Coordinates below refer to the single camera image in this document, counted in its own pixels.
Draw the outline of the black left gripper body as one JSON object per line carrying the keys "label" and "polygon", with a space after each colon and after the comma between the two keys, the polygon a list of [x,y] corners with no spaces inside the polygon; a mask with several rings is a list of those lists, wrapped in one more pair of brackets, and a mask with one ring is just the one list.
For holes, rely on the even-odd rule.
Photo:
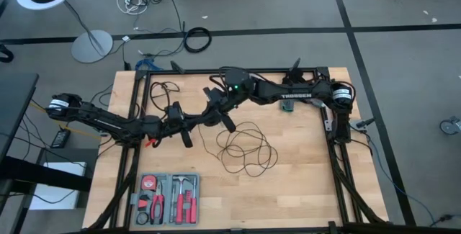
{"label": "black left gripper body", "polygon": [[179,102],[174,102],[171,106],[168,106],[166,115],[164,137],[171,138],[175,134],[180,134],[184,146],[191,148],[193,143],[189,133],[197,125],[196,117],[186,115]]}

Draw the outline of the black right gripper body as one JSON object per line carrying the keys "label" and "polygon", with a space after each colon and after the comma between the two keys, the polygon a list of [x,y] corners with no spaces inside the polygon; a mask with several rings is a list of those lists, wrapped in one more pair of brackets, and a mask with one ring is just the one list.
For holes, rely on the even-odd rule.
{"label": "black right gripper body", "polygon": [[[236,131],[236,125],[229,117],[228,113],[232,109],[237,107],[235,98],[228,97],[223,91],[218,88],[209,89],[205,87],[203,89],[205,95],[208,98],[207,106],[203,115],[207,115],[211,109],[215,110],[215,114],[221,115],[221,122],[225,125],[229,132]],[[207,127],[212,127],[212,123],[208,123]]]}

